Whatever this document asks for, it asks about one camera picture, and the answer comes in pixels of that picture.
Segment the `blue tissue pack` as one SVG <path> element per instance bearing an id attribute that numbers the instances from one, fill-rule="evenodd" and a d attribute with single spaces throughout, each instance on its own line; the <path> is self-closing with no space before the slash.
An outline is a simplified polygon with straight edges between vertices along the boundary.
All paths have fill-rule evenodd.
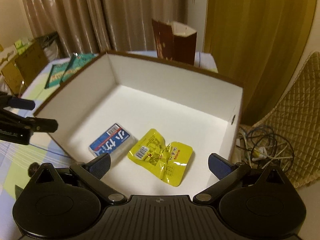
<path id="1" fill-rule="evenodd" d="M 111 166 L 116 166 L 136 144 L 136 138 L 123 126 L 114 123 L 93 141 L 88 149 L 96 157 L 107 153 Z"/>

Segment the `yellow snack packet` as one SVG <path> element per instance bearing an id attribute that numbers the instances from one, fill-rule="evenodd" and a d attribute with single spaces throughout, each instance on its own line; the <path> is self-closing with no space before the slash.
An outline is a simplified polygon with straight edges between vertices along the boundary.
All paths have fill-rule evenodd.
<path id="1" fill-rule="evenodd" d="M 163 136 L 152 128 L 129 150 L 127 157 L 161 181 L 178 187 L 193 152 L 192 147 L 181 142 L 166 145 Z"/>

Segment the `dark brown scrunchie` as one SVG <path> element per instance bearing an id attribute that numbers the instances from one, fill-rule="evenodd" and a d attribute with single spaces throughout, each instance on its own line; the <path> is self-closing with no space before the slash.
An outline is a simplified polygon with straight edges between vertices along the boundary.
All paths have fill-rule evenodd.
<path id="1" fill-rule="evenodd" d="M 31 178 L 39 169 L 39 167 L 40 165 L 37 162 L 31 163 L 28 167 L 28 176 Z"/>

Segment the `dark green card package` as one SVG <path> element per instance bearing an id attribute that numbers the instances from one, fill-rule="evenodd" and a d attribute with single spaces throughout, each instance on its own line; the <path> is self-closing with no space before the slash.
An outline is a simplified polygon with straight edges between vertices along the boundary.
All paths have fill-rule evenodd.
<path id="1" fill-rule="evenodd" d="M 15 185 L 15 199 L 18 199 L 22 192 L 23 188 L 21 188 L 18 185 Z"/>

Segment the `cardboard boxes on floor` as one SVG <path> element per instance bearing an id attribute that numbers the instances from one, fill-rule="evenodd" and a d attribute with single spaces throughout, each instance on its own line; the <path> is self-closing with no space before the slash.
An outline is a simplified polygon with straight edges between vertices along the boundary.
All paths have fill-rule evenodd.
<path id="1" fill-rule="evenodd" d="M 47 66 L 60 57 L 56 31 L 31 41 L 18 40 L 1 52 L 1 91 L 21 95 Z"/>

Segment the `green snack bag rear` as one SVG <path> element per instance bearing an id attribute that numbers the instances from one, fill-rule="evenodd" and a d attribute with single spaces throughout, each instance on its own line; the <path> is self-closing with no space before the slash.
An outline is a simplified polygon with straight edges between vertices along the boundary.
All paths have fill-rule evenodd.
<path id="1" fill-rule="evenodd" d="M 53 64 L 44 88 L 48 89 L 59 85 L 68 65 L 68 62 Z"/>

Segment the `brown cardboard box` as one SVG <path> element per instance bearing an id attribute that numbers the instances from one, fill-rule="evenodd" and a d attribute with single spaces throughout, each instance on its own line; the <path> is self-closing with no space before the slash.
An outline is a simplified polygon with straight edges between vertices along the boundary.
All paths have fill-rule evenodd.
<path id="1" fill-rule="evenodd" d="M 177 187 L 123 157 L 102 178 L 125 196 L 194 196 L 217 182 L 208 157 L 228 159 L 233 151 L 243 89 L 204 69 L 142 55 L 108 52 L 53 92 L 35 111 L 55 119 L 52 139 L 80 162 L 93 159 L 89 145 L 113 124 L 140 139 L 154 128 L 166 142 L 193 148 Z"/>

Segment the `quilted chair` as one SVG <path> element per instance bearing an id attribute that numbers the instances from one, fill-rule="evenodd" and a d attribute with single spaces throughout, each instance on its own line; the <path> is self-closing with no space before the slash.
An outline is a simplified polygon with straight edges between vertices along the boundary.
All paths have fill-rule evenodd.
<path id="1" fill-rule="evenodd" d="M 279 165 L 297 189 L 319 181 L 319 52 L 264 118 L 241 126 L 235 152 L 253 168 Z"/>

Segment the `beige curtain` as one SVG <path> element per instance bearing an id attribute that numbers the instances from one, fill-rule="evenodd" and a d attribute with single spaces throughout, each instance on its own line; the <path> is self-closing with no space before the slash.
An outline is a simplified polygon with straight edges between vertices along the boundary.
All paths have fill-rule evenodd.
<path id="1" fill-rule="evenodd" d="M 22 1 L 33 35 L 56 31 L 67 55 L 154 50 L 152 20 L 187 18 L 187 0 Z"/>

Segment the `red gift box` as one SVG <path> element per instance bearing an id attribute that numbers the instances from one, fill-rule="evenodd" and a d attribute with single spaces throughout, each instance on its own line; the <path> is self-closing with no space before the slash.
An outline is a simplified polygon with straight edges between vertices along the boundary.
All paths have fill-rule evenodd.
<path id="1" fill-rule="evenodd" d="M 195 29 L 176 21 L 164 23 L 152 19 L 151 23 L 158 58 L 194 64 L 197 40 Z"/>

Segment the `wooden door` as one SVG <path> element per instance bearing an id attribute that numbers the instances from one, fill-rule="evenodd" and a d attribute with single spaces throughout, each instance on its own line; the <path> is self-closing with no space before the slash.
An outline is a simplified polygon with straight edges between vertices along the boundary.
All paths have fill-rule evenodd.
<path id="1" fill-rule="evenodd" d="M 204 51 L 244 85 L 241 123 L 279 101 L 307 44 L 318 0 L 208 0 Z"/>

